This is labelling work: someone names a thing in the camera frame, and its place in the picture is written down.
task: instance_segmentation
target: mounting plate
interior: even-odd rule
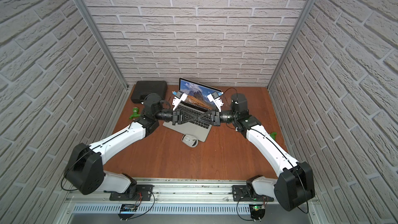
[[[142,201],[150,201],[152,194],[149,191],[152,191],[152,189],[153,189],[153,185],[151,185],[151,184],[139,184],[136,186],[136,190],[134,193],[131,193],[131,194],[111,193],[109,200],[110,201],[137,201],[140,197],[138,195],[138,192],[141,192]]]
[[[253,202],[263,202],[263,197],[262,196],[257,196],[257,198],[250,198],[248,197],[251,195],[250,193],[250,188],[247,185],[232,185],[232,194],[234,196],[234,201],[237,202],[241,198],[246,198],[247,201],[253,201]],[[274,198],[272,197],[264,197],[265,200],[268,202],[273,202]]]

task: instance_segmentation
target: green toy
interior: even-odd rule
[[[129,117],[129,119],[132,120],[132,118],[140,117],[141,114],[138,113],[139,111],[140,109],[138,109],[138,107],[134,107],[132,109],[132,115]]]
[[[276,141],[275,137],[276,137],[276,132],[271,132],[270,134],[271,138]]]

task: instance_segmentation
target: wooden table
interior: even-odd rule
[[[268,133],[277,132],[276,142],[286,150],[281,129],[267,89],[264,87],[236,87],[248,100],[249,113],[261,121]],[[169,85],[166,99],[177,91],[178,86]],[[229,100],[235,91],[229,90]],[[130,124],[132,108],[143,109],[142,104],[133,104],[129,99],[113,132]],[[104,169],[126,173],[131,177],[160,177],[185,179],[246,180],[256,175],[277,178],[274,170],[260,151],[240,133],[226,124],[212,127],[205,142],[190,148],[181,141],[182,134],[160,126],[143,140],[128,146],[105,165]]]

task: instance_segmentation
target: laptop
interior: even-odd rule
[[[182,78],[180,78],[179,86],[179,90],[186,93],[188,97],[185,101],[182,101],[178,107],[182,107],[196,116],[208,110],[217,109],[216,105],[210,102],[207,96],[213,92],[219,93],[221,90]],[[184,118],[189,119],[191,116],[186,115]],[[211,121],[209,115],[203,116],[202,118],[208,118]],[[202,142],[206,140],[211,129],[211,125],[198,120],[184,124],[176,124],[175,126],[172,125],[171,121],[164,122],[163,126],[181,132],[182,134],[192,135]]]

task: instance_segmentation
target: black plastic case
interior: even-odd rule
[[[131,101],[141,103],[151,93],[157,93],[164,99],[166,97],[167,82],[165,81],[138,81],[132,91]]]

